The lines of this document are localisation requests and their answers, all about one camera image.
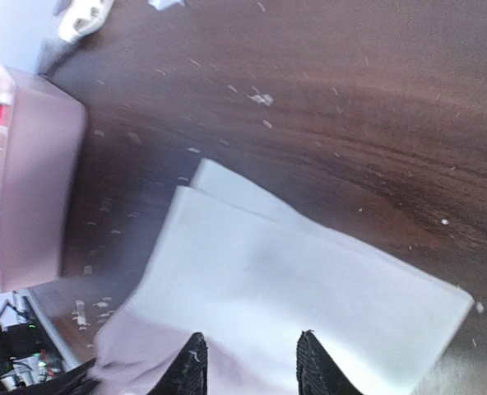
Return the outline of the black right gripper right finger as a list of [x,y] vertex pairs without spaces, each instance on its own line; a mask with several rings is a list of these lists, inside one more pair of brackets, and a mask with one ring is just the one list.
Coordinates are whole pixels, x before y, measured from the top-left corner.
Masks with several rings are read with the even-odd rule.
[[297,341],[296,378],[300,395],[361,395],[312,331]]

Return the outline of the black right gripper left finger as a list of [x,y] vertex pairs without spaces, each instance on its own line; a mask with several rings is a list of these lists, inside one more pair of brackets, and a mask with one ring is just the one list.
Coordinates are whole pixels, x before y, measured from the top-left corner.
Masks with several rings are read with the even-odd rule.
[[150,395],[206,395],[208,348],[195,332],[165,371]]

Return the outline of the pink white underwear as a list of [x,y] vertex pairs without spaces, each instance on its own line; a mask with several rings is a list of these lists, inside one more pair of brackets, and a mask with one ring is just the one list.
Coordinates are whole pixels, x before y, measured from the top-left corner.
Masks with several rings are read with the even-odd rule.
[[203,334],[211,394],[295,394],[312,331],[363,394],[409,394],[474,301],[299,214],[213,160],[173,196],[137,288],[100,329],[99,394],[146,394]]

